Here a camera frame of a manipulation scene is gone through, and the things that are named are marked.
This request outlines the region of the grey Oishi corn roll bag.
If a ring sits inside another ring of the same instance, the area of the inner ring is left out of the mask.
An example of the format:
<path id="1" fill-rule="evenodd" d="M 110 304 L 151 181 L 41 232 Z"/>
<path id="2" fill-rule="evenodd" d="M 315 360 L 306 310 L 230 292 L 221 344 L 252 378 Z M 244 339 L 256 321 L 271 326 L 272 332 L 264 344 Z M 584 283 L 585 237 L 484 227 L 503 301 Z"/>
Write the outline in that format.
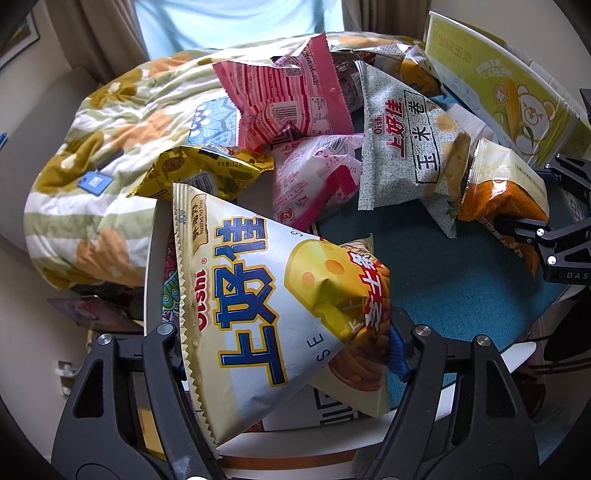
<path id="1" fill-rule="evenodd" d="M 362 174 L 358 208 L 420 201 L 449 238 L 457 236 L 453 203 L 471 138 L 434 101 L 362 60 L 356 61 L 363 92 Z"/>

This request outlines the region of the yellow Oishi cheese snack bag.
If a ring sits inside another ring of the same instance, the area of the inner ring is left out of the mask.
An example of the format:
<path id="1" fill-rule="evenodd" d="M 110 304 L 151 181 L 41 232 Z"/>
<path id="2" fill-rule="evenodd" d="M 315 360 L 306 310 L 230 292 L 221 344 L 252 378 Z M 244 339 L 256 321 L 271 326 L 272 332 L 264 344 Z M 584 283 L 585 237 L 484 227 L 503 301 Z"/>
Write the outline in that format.
<path id="1" fill-rule="evenodd" d="M 183 361 L 209 442 L 305 386 L 387 413 L 391 274 L 365 242 L 335 245 L 186 184 L 172 208 Z"/>

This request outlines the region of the gold yellow snack bag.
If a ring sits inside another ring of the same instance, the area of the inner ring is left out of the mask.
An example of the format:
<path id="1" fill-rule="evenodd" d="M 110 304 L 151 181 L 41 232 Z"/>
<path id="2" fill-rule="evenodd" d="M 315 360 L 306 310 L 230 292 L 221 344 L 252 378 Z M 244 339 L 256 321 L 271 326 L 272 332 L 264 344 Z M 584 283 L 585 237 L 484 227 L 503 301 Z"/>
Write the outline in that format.
<path id="1" fill-rule="evenodd" d="M 183 145 L 161 153 L 128 197 L 171 201 L 172 185 L 183 183 L 233 201 L 273 169 L 272 156 L 238 146 Z"/>

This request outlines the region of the white pink snack bag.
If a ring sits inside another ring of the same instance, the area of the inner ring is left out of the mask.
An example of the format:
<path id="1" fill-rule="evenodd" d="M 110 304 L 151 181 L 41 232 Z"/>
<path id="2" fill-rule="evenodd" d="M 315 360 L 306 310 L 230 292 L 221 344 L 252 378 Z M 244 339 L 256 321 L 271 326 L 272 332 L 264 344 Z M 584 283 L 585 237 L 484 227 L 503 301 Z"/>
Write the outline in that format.
<path id="1" fill-rule="evenodd" d="M 305 230 L 322 212 L 345 204 L 359 189 L 363 134 L 322 135 L 271 149 L 273 219 Z"/>

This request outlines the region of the white orange chip bag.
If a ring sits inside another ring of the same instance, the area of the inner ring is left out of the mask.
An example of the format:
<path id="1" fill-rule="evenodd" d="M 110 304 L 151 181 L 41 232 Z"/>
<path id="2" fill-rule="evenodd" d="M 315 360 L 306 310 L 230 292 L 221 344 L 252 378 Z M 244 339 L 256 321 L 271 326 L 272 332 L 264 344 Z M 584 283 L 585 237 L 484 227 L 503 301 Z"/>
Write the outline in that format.
<path id="1" fill-rule="evenodd" d="M 547 223 L 550 208 L 546 184 L 513 150 L 482 138 L 475 150 L 457 219 L 481 223 L 535 274 L 539 260 L 534 247 L 518 241 L 511 233 L 501 233 L 494 226 L 500 215 Z"/>

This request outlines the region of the green cardboard box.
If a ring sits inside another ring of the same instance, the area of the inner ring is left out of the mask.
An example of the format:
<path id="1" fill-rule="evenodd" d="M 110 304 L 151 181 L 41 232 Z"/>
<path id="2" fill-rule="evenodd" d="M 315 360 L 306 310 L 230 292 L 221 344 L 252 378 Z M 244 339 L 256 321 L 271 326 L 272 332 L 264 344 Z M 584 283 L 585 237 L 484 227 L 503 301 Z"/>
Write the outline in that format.
<path id="1" fill-rule="evenodd" d="M 504 40 L 432 11 L 426 53 L 445 87 L 531 166 L 562 153 L 588 160 L 581 104 L 528 55 Z"/>

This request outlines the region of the floral quilt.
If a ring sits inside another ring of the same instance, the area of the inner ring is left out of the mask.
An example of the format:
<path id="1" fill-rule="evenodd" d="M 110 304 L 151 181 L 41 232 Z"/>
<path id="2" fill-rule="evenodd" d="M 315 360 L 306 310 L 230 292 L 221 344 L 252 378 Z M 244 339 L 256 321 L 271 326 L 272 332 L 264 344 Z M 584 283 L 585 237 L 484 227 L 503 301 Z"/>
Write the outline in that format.
<path id="1" fill-rule="evenodd" d="M 85 98 L 26 200 L 26 247 L 39 274 L 59 290 L 143 286 L 155 202 L 128 194 L 160 153 L 187 142 L 194 113 L 207 133 L 218 129 L 210 104 L 225 92 L 212 65 L 283 56 L 304 40 L 186 50 L 143 63 Z M 113 179 L 100 196 L 77 187 L 89 171 Z"/>

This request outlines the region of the beige curtain right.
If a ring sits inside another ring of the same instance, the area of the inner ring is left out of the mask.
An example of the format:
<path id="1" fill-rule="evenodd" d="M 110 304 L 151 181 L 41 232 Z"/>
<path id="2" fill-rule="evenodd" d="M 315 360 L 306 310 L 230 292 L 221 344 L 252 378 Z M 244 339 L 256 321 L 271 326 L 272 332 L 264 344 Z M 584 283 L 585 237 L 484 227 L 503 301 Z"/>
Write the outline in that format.
<path id="1" fill-rule="evenodd" d="M 346 31 L 422 39 L 431 0 L 342 0 Z"/>

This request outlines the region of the beige curtain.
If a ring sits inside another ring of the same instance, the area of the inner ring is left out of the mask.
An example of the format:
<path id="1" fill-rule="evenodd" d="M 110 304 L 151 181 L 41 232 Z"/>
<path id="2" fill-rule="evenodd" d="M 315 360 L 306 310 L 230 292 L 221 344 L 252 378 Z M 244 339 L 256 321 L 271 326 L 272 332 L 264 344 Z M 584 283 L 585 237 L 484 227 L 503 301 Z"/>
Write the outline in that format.
<path id="1" fill-rule="evenodd" d="M 49 0 L 49 20 L 69 65 L 106 84 L 148 60 L 131 1 Z"/>
<path id="2" fill-rule="evenodd" d="M 422 39 L 431 0 L 342 0 L 346 31 Z"/>

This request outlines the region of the blue tag on quilt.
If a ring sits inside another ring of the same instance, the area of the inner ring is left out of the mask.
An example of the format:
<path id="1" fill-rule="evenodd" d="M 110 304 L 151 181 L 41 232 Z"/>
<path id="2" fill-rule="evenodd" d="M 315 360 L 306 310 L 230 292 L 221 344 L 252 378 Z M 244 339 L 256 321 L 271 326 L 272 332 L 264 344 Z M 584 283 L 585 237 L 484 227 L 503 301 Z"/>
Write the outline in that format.
<path id="1" fill-rule="evenodd" d="M 85 173 L 77 182 L 77 187 L 94 196 L 102 195 L 113 179 L 99 171 Z"/>

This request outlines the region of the brown snack bag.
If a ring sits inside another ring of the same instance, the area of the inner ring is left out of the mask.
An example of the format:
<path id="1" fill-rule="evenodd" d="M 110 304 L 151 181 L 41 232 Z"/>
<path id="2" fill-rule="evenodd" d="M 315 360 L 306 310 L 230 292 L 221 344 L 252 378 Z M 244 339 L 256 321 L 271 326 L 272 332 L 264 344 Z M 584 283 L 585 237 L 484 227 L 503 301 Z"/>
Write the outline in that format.
<path id="1" fill-rule="evenodd" d="M 331 53 L 339 79 L 339 87 L 346 101 L 349 113 L 356 112 L 363 107 L 363 87 L 356 61 L 362 58 L 352 51 L 334 51 Z"/>

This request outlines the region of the pink striped snack bag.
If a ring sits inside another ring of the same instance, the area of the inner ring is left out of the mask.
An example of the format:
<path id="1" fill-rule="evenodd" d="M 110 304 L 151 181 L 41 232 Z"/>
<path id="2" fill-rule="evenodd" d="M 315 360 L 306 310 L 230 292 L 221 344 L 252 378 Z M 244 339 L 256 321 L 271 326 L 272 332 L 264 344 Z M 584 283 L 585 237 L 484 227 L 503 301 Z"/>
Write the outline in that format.
<path id="1" fill-rule="evenodd" d="M 240 113 L 240 147 L 263 149 L 287 128 L 304 136 L 353 133 L 324 33 L 276 62 L 224 60 L 213 70 Z"/>

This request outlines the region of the beige curtain left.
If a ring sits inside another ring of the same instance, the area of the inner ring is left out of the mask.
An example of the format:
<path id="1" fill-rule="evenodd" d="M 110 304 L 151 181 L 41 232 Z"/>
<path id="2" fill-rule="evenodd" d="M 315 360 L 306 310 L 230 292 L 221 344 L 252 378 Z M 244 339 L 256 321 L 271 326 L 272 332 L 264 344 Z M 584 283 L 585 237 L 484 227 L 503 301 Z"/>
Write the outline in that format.
<path id="1" fill-rule="evenodd" d="M 49 0 L 49 20 L 69 65 L 106 84 L 148 60 L 131 1 Z"/>

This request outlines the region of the light blue window cloth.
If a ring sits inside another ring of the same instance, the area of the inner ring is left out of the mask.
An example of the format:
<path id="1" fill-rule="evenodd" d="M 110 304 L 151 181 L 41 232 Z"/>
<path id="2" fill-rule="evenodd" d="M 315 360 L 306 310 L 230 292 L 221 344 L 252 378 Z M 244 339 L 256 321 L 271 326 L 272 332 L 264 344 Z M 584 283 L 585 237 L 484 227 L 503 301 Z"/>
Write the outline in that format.
<path id="1" fill-rule="evenodd" d="M 339 1 L 152 0 L 132 5 L 152 59 L 344 29 Z"/>

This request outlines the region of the framed picture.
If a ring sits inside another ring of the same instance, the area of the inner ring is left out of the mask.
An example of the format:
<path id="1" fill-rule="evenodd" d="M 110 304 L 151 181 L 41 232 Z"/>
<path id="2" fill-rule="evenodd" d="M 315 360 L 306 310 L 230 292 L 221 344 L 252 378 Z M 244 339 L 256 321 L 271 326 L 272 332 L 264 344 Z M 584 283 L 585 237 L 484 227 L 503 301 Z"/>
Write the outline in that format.
<path id="1" fill-rule="evenodd" d="M 11 61 L 18 57 L 30 46 L 40 39 L 34 14 L 29 13 L 18 26 L 15 33 L 1 48 L 0 69 L 5 68 Z"/>

